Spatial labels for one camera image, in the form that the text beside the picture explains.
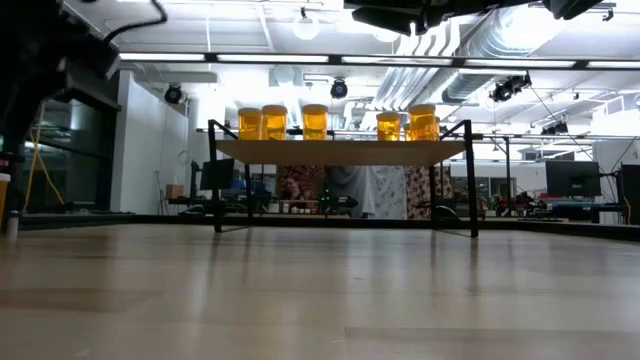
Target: orange jar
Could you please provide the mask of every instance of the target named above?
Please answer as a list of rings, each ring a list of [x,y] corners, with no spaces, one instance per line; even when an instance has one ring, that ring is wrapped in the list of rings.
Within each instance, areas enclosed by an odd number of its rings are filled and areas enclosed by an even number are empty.
[[[307,105],[302,108],[305,140],[327,139],[327,117],[329,108],[324,105]]]
[[[376,116],[378,119],[378,141],[400,140],[400,114],[384,112]]]
[[[409,109],[411,140],[440,140],[440,124],[436,119],[436,107],[431,104],[416,105]]]
[[[259,109],[238,110],[238,138],[240,140],[262,139],[262,113]]]
[[[287,136],[287,108],[267,105],[262,108],[262,139],[284,140]]]

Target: cardboard box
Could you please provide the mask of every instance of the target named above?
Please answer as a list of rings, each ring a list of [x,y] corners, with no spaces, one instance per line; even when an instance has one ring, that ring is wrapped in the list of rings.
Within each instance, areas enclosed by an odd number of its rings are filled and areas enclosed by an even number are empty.
[[[167,190],[164,194],[167,199],[177,199],[180,196],[184,196],[184,186],[182,185],[167,185]]]

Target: table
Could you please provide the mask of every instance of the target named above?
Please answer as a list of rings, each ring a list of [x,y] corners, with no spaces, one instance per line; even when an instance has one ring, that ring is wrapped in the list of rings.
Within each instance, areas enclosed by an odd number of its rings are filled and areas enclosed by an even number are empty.
[[[220,128],[235,140],[218,140],[215,129]],[[463,120],[443,134],[443,140],[464,128],[463,141],[293,141],[293,140],[238,140],[236,134],[216,120],[208,121],[209,157],[211,170],[216,172],[217,151],[221,151],[245,164],[245,181],[251,183],[249,165],[321,165],[321,166],[426,166],[429,167],[429,184],[435,184],[435,165],[463,151],[466,152],[467,184],[471,237],[478,237],[478,210],[476,204],[473,134],[471,120]],[[218,204],[218,184],[213,186],[213,201]],[[436,198],[435,186],[430,186],[430,199]],[[249,224],[253,218],[251,189],[247,186],[247,213]],[[220,207],[214,216],[216,232],[222,229]],[[436,203],[430,203],[431,214],[436,213]],[[436,226],[435,216],[431,223]]]

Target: wooden floor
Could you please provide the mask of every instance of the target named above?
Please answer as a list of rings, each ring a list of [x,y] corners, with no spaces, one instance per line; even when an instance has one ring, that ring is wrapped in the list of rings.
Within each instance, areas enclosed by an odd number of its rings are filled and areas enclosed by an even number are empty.
[[[123,225],[0,250],[0,359],[640,359],[640,246]]]

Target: window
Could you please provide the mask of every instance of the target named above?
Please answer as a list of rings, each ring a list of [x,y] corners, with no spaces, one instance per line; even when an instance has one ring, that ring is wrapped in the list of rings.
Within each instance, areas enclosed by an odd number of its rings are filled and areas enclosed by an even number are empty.
[[[491,196],[507,196],[508,189],[507,178],[491,178]],[[511,196],[516,194],[516,179],[511,178]]]
[[[466,177],[451,178],[453,185],[453,195],[461,203],[469,202],[469,186]],[[489,198],[489,178],[476,178],[476,196],[484,199]]]
[[[109,209],[115,116],[114,111],[100,111],[77,100],[46,103],[38,149],[51,183],[65,203],[74,202],[88,209]],[[25,142],[21,182],[25,195],[35,153],[36,129],[30,134],[33,138],[27,136]],[[57,212],[59,205],[58,195],[40,161],[36,161],[27,210]]]

